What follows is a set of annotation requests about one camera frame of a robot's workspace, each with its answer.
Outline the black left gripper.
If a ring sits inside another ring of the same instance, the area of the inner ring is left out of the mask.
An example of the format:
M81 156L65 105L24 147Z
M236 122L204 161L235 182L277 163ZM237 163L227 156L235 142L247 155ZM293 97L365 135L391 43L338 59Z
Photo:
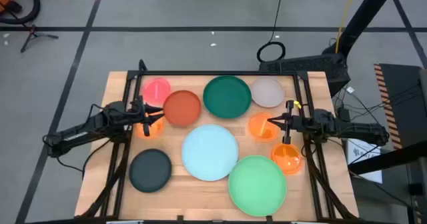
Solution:
M131 106L132 110L135 111L135 113L132 115L132 123L140 123L143 127L143 134L146 137L149 137L149 126L164 116L164 114L162 114L163 109L161 107L153 107L148 104L145 105L141 95L138 95L131 102Z

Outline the light green large plate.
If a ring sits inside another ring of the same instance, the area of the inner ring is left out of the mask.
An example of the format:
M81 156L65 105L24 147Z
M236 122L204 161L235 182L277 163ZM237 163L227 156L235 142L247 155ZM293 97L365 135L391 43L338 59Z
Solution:
M271 159L249 155L239 160L230 173L228 191L238 209L263 217L280 209L287 195L287 181Z

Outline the terracotta brown plastic plate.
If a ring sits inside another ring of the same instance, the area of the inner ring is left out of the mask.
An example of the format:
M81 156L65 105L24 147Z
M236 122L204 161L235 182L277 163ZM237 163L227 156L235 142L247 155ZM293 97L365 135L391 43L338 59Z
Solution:
M170 124L187 127L198 120L201 114L201 102L191 91L174 91L166 98L163 112Z

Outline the pink translucent small plate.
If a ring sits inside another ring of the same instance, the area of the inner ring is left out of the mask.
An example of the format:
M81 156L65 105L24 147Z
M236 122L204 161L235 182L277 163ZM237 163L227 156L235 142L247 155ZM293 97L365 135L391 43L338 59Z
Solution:
M143 84L141 95L148 105L161 107L170 93L171 85L169 81L158 77L149 79Z

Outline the black metal table frame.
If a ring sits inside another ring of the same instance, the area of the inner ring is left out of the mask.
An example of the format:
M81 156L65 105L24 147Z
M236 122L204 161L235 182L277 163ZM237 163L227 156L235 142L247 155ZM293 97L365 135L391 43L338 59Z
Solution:
M219 75L236 75L249 84L256 80L257 71L236 73L235 71L188 71L184 74L166 75L173 90L188 87L199 97L203 94L204 85ZM105 88L102 104L118 101L123 96L127 72L110 72ZM334 112L330 97L330 90L324 72L308 72L308 83L312 95L314 108L326 109ZM239 144L239 158L248 155L270 156L270 149L275 143L282 140L278 137L273 143L256 142L250 137L247 121L252 114L245 114L238 120L221 120L202 111L197 125L215 123L223 125L232 134L236 134ZM144 220L144 221L177 221L178 216L183 216L184 221L263 221L266 217L252 217L239 210L228 194L228 178L220 181L201 181L192 177L184 168L181 161L181 143L185 136L194 128L174 128L165 124L163 135L157 139L139 139L132 134L128 165L140 151L148 148L158 148L165 151L172 162L171 180L156 193L142 193L132 187L128 174L123 181L123 192L119 197L120 204L118 219ZM107 173L113 152L113 145L107 144L100 149L88 162L85 177L81 186L79 199L75 208L75 215L82 215L96 200L105 187ZM345 205L348 211L359 216L354 190L348 173L346 155L341 145L333 141L322 144L317 148L314 161L320 168L320 150L322 150L326 173L330 187ZM298 174L286 177L287 195L284 204L272 214L273 221L317 221L312 185L309 169L306 162Z

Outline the orange translucent small plate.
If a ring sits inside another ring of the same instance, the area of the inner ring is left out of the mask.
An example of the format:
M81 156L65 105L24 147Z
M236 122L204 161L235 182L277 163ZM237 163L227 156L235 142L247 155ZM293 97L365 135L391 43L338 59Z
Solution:
M134 125L134 131L136 132L136 136L141 139L155 139L163 133L164 129L165 117L158 119L155 123L149 126L149 136L145 136L143 131L143 125L141 123L136 123Z
M292 144L275 144L270 151L270 159L284 175L294 175L301 171L304 160L301 151Z
M280 128L268 121L272 115L267 112L256 113L249 118L248 129L251 136L260 142L270 142L276 139Z

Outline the black metal beam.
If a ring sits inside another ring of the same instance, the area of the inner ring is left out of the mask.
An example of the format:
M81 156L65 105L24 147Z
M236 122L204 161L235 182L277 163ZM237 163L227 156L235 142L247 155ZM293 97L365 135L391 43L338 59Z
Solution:
M348 170L359 175L415 162L427 157L427 140L364 161L348 165Z

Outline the black computer case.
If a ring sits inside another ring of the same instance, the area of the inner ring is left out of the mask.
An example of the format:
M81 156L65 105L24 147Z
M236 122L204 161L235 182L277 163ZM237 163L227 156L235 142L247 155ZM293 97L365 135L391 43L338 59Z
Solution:
M326 74L330 95L333 97L349 81L346 58L341 54L325 54L260 63L260 71L320 71Z

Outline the black power adapter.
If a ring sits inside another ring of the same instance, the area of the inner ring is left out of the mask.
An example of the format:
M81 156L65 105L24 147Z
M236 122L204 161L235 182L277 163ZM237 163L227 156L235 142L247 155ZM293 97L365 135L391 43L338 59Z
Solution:
M339 107L337 109L337 116L340 120L345 121L345 122L350 122L350 112L348 109L344 108L344 107Z

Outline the black upright stand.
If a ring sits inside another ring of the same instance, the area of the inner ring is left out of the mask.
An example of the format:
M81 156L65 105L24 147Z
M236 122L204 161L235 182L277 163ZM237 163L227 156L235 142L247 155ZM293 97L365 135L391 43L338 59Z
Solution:
M407 165L410 224L427 224L427 157Z

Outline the black tripod stand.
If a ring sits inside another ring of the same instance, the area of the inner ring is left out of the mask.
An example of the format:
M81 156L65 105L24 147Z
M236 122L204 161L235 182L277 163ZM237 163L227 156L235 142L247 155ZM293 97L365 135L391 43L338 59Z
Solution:
M27 36L27 38L26 38L26 40L25 40L22 48L20 49L20 53L24 53L26 51L26 49L28 48L28 45L29 45L30 41L35 40L35 39L40 38L40 37L47 37L47 38L50 38L50 39L58 39L59 38L56 35L51 35L51 34L48 34L48 33L38 32L36 30L36 26L32 25L31 28L30 28L30 30L29 30L29 34L28 34L28 36Z

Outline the dark grey plastic plate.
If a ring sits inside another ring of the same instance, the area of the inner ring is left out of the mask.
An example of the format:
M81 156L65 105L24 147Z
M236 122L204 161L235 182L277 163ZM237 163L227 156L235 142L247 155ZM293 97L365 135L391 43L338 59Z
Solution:
M171 160L166 153L159 149L146 149L132 160L129 180L138 191L154 193L167 184L171 171Z

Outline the hazard-striped black platform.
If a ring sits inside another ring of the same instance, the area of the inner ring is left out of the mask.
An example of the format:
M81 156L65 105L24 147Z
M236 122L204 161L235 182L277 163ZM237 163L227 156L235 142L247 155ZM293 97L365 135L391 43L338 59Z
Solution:
M376 63L374 73L393 148L427 140L427 104L422 90L427 69Z

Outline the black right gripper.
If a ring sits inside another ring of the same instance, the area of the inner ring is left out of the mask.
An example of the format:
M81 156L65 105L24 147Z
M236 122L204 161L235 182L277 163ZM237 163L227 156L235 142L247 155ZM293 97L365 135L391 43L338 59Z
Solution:
M292 115L292 109L296 107L294 105L294 100L286 101L286 109L287 111L285 113L282 113L278 117L271 117L268 119L268 121L275 126L279 127L282 131L285 131L285 136L283 137L283 143L286 145L290 144L290 131L293 129L294 126L294 117Z

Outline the white printed box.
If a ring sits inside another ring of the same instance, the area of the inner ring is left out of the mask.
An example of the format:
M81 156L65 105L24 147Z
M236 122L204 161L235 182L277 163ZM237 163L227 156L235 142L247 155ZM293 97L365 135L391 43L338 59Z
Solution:
M359 139L348 139L346 144L346 161L347 164L359 161L365 161L367 159L377 157L381 155L381 148L376 145L361 141ZM360 174L361 177L382 184L382 171L373 171L370 173Z

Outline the light blue large plate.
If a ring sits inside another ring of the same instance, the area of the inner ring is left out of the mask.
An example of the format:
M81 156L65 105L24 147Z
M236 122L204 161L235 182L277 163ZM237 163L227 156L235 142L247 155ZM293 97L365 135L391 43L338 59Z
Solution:
M228 176L238 162L236 138L214 124L193 129L182 143L181 159L187 172L202 181L218 181Z

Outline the dark green plastic plate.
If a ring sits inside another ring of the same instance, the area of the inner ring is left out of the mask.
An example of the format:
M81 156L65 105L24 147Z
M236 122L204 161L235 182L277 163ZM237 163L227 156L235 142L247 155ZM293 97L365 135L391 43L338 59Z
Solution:
M251 102L252 94L248 84L235 76L216 77L203 90L206 109L219 118L238 118L249 109Z

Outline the black slanted stand post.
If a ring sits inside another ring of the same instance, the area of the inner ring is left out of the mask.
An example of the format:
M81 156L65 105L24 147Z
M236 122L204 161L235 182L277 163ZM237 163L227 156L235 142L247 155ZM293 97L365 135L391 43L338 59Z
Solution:
M363 0L337 41L323 50L323 54L341 53L348 56L352 46L367 28L387 0Z

